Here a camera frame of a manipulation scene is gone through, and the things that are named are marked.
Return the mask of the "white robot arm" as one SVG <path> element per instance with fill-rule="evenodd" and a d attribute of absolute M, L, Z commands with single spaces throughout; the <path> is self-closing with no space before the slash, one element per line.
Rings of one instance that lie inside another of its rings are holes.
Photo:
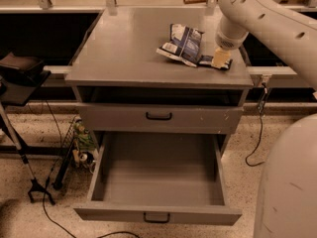
<path fill-rule="evenodd" d="M 216 43 L 238 47 L 254 35 L 317 88 L 316 21 L 279 4 L 280 0 L 218 0 L 223 18 Z M 317 238 L 317 115 L 289 126 L 264 163 L 254 238 Z"/>

